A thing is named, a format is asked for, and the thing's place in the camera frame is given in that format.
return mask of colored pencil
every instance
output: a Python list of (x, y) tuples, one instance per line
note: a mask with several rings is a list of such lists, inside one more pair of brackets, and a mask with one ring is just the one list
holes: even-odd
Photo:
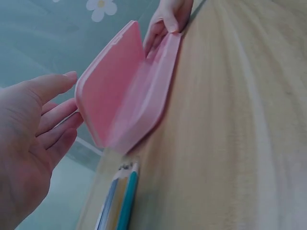
[(123, 203), (126, 187), (127, 187), (128, 178), (125, 177), (123, 180), (120, 180), (117, 184), (118, 188), (113, 197), (112, 207), (108, 216), (106, 230), (114, 230), (116, 228), (120, 209)]
[(139, 173), (139, 162), (137, 161), (136, 163), (134, 163), (132, 167), (131, 174), (128, 180), (125, 197), (123, 200), (123, 204), (118, 219), (118, 224), (116, 227), (117, 230), (126, 230), (128, 227), (132, 202), (138, 182), (138, 173)]
[(98, 221), (96, 224), (96, 230), (105, 230), (108, 216), (110, 214), (110, 210), (112, 208), (112, 204), (116, 204), (114, 202), (114, 196), (117, 194), (117, 190), (122, 190), (122, 187), (126, 186), (127, 183), (127, 177), (130, 174), (130, 168), (129, 167), (121, 167), (117, 173), (113, 177), (113, 181), (111, 183), (108, 195), (106, 196), (106, 201), (102, 207), (102, 211), (99, 214)]

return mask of light wood grain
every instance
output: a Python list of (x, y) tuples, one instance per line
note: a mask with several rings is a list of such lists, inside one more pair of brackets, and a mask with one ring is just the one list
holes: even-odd
[[(131, 153), (130, 229), (306, 229), (306, 86), (306, 0), (207, 0), (165, 116)], [(79, 229), (95, 226), (120, 161), (102, 159)]]

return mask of fingernail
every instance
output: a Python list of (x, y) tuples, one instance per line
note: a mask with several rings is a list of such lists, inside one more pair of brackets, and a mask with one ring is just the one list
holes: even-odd
[(64, 75), (71, 78), (71, 79), (77, 79), (78, 78), (76, 71), (70, 71), (68, 73), (65, 73)]
[(177, 26), (176, 26), (176, 25), (171, 25), (171, 26), (169, 27), (169, 31), (170, 31), (170, 33), (175, 33), (175, 32), (177, 32), (177, 31), (178, 31)]

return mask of blue pencil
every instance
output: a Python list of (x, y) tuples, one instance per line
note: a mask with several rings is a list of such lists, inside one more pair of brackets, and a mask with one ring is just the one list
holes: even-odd
[(126, 230), (128, 227), (132, 202), (138, 182), (138, 173), (139, 173), (139, 163), (136, 162), (132, 167), (131, 174), (128, 180), (124, 201), (120, 210), (118, 224), (116, 227), (117, 230)]

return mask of flower print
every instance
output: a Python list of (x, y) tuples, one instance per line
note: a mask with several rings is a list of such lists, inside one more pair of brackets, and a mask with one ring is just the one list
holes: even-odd
[(93, 11), (92, 20), (97, 23), (104, 18), (105, 13), (114, 15), (117, 11), (117, 6), (113, 0), (88, 0), (86, 8)]

